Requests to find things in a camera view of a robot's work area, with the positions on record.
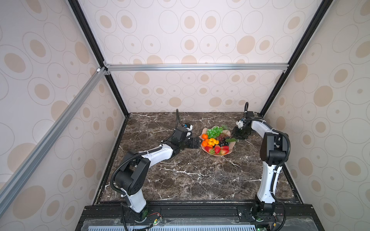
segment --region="patterned wall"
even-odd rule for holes
[[[96,68],[63,0],[1,2],[0,188]]]
[[[282,70],[113,72],[129,112],[261,111]]]
[[[370,227],[369,61],[370,1],[335,2],[266,116],[326,231]]]
[[[74,231],[91,205],[123,114],[105,78],[0,219],[0,231]]]
[[[321,0],[80,0],[108,63],[287,62]]]

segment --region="strawberry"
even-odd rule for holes
[[[228,149],[221,149],[221,152],[219,153],[220,155],[226,155],[226,153],[228,153],[229,150]]]
[[[215,146],[215,153],[218,154],[221,151],[221,147],[219,145]]]
[[[208,152],[208,153],[209,153],[209,151],[211,151],[211,150],[212,150],[212,148],[211,148],[211,147],[209,147],[209,146],[205,147],[204,149],[205,149],[205,150],[206,150],[206,152]]]

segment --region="bunch of dark grapes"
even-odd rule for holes
[[[230,142],[225,142],[226,139],[231,138],[230,136],[226,135],[225,133],[221,133],[218,137],[216,137],[216,140],[218,140],[219,146],[229,146]]]

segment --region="brown marble surface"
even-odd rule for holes
[[[241,112],[180,113],[183,123],[193,125],[193,136],[215,125],[228,125],[232,129],[241,117]],[[175,122],[175,113],[132,113],[110,174],[129,149],[143,151],[157,147],[173,131]],[[185,149],[149,169],[142,187],[144,197],[146,200],[254,199],[262,176],[261,142],[262,138],[253,133],[247,140],[239,140],[231,154],[220,157],[202,149]],[[283,172],[279,175],[276,195],[294,198]],[[101,201],[118,200],[123,198],[107,185]]]

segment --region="bunch of green grapes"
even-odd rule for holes
[[[216,138],[222,133],[222,128],[221,127],[214,127],[212,129],[209,129],[207,131],[208,138]]]

